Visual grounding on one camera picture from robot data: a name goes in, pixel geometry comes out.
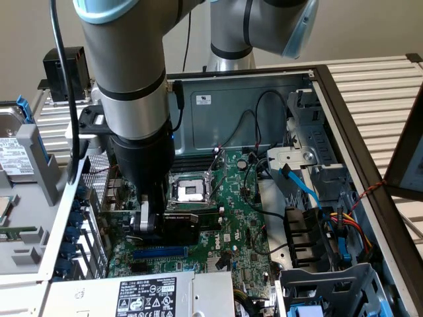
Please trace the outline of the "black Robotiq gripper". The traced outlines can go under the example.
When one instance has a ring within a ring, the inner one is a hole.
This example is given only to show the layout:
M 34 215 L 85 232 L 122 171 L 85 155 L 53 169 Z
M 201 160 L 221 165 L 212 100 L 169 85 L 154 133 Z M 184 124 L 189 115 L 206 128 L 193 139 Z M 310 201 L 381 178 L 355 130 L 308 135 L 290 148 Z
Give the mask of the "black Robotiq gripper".
M 147 139 L 111 137 L 122 175 L 135 186 L 137 200 L 147 196 L 154 211 L 165 209 L 166 177 L 174 162 L 174 135 L 162 130 Z

